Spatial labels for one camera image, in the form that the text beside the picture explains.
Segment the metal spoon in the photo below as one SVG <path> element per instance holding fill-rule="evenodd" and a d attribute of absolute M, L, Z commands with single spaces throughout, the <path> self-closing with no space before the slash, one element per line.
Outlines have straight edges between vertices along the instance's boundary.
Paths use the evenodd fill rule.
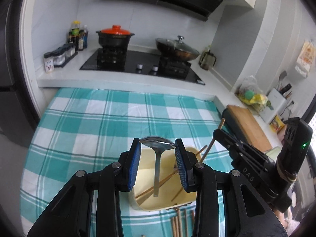
<path fill-rule="evenodd" d="M 154 186 L 153 195 L 155 198 L 159 196 L 159 181 L 160 181 L 160 162 L 161 155 L 166 150 L 171 150 L 176 148 L 176 145 L 163 137 L 159 136 L 148 136 L 140 139 L 140 143 L 153 149 L 155 152 L 155 175 L 154 175 Z"/>

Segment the wooden cutting board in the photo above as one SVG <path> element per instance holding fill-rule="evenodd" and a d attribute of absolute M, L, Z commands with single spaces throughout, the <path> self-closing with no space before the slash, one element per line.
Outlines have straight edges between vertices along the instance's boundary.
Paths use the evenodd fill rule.
<path fill-rule="evenodd" d="M 230 115 L 232 122 L 232 124 L 230 124 L 231 129 L 235 128 L 237 130 L 235 135 L 240 140 L 244 142 L 247 141 L 261 152 L 267 152 L 272 149 L 272 145 L 267 139 L 267 136 L 249 109 L 236 105 L 227 105 L 224 118 L 226 122 L 229 123 L 226 114 Z"/>

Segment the light green tray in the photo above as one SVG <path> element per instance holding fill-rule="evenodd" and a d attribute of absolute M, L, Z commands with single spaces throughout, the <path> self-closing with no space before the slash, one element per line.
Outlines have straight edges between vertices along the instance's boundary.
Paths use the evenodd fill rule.
<path fill-rule="evenodd" d="M 267 155 L 271 160 L 276 162 L 278 155 L 280 154 L 282 148 L 279 146 L 276 146 L 272 148 L 271 150 L 267 151 L 265 155 Z"/>

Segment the cream utensil holder box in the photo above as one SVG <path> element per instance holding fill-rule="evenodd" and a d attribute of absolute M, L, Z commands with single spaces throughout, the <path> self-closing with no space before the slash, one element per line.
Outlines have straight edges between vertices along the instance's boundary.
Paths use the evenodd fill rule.
<path fill-rule="evenodd" d="M 138 211 L 158 211 L 187 205 L 196 193 L 186 193 L 176 169 L 173 150 L 164 151 L 160 162 L 159 194 L 154 196 L 155 152 L 143 148 L 135 185 L 129 193 L 131 207 Z"/>

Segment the yellow snack packet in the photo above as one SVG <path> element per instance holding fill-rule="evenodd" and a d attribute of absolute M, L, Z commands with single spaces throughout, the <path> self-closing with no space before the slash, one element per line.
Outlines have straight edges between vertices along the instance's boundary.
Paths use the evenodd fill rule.
<path fill-rule="evenodd" d="M 280 119 L 280 117 L 278 115 L 276 115 L 272 121 L 269 123 L 270 128 L 275 132 L 275 133 L 279 133 L 284 127 L 285 124 L 283 123 L 283 121 Z"/>

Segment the plastic bag with sponges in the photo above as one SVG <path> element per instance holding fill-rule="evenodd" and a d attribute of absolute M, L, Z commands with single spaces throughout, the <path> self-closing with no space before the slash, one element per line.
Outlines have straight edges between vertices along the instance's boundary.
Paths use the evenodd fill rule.
<path fill-rule="evenodd" d="M 252 108 L 257 113 L 264 109 L 274 110 L 271 101 L 262 92 L 254 76 L 247 76 L 237 91 L 237 97 L 242 103 Z"/>

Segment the teal plaid tablecloth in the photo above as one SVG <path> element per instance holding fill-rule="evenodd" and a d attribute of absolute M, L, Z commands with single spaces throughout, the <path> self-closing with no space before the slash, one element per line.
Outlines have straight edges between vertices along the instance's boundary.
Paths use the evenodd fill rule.
<path fill-rule="evenodd" d="M 94 172 L 118 160 L 133 139 L 150 135 L 201 149 L 221 113 L 212 101 L 188 96 L 61 88 L 28 149 L 20 189 L 23 232 L 78 170 Z"/>

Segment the white knife block holder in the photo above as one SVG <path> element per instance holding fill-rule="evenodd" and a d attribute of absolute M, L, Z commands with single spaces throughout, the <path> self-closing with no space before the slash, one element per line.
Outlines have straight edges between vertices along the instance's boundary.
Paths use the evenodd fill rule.
<path fill-rule="evenodd" d="M 287 71 L 283 71 L 278 79 L 277 86 L 271 89 L 268 94 L 268 101 L 266 103 L 265 108 L 259 112 L 260 117 L 263 121 L 269 124 L 274 117 L 284 108 L 287 99 L 284 94 L 288 92 L 292 86 L 291 84 L 287 84 L 286 86 L 282 86 L 282 81 L 287 76 Z"/>

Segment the dark glass kettle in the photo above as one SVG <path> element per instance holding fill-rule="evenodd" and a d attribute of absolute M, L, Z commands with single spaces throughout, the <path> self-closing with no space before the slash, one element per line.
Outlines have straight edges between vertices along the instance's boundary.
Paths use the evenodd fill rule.
<path fill-rule="evenodd" d="M 199 59 L 199 66 L 208 71 L 212 67 L 215 66 L 215 63 L 217 61 L 216 56 L 211 52 L 211 46 L 205 48 L 205 50 L 202 52 L 200 59 Z"/>

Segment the wok with glass lid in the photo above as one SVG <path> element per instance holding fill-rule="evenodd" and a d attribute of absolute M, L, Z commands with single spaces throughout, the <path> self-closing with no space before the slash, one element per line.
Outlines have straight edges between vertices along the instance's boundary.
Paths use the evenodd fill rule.
<path fill-rule="evenodd" d="M 195 60 L 200 52 L 183 42 L 184 37 L 178 36 L 177 40 L 156 38 L 155 43 L 163 57 L 171 60 L 189 62 Z"/>

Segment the black gas stove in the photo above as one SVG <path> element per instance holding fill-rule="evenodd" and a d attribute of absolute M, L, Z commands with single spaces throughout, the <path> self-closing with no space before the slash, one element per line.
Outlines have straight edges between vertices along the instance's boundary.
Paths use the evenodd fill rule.
<path fill-rule="evenodd" d="M 126 55 L 110 54 L 98 49 L 86 60 L 82 71 L 113 71 L 141 75 L 159 76 L 205 85 L 191 69 L 189 62 L 168 60 L 161 55 L 128 50 Z"/>

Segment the hanging paper bag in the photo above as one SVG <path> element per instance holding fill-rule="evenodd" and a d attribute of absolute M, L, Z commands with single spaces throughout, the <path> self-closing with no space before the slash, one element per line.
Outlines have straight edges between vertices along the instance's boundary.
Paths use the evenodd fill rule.
<path fill-rule="evenodd" d="M 305 41 L 300 54 L 296 60 L 295 70 L 303 78 L 307 78 L 315 61 L 315 45 L 310 41 Z"/>

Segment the black pot orange lid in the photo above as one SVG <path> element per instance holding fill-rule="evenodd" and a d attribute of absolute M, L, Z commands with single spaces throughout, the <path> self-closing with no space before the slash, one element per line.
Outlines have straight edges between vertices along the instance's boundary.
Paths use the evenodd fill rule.
<path fill-rule="evenodd" d="M 131 37 L 134 36 L 134 33 L 122 29 L 120 25 L 113 25 L 111 28 L 96 31 L 96 34 L 99 38 L 99 45 L 102 48 L 115 47 L 127 49 Z"/>

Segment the sauce bottles cluster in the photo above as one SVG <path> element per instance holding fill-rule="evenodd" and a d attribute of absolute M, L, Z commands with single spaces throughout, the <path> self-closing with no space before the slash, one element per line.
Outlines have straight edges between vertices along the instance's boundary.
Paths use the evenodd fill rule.
<path fill-rule="evenodd" d="M 87 25 L 82 25 L 79 20 L 73 21 L 68 32 L 67 43 L 73 44 L 75 47 L 75 51 L 83 51 L 88 46 L 87 39 Z"/>

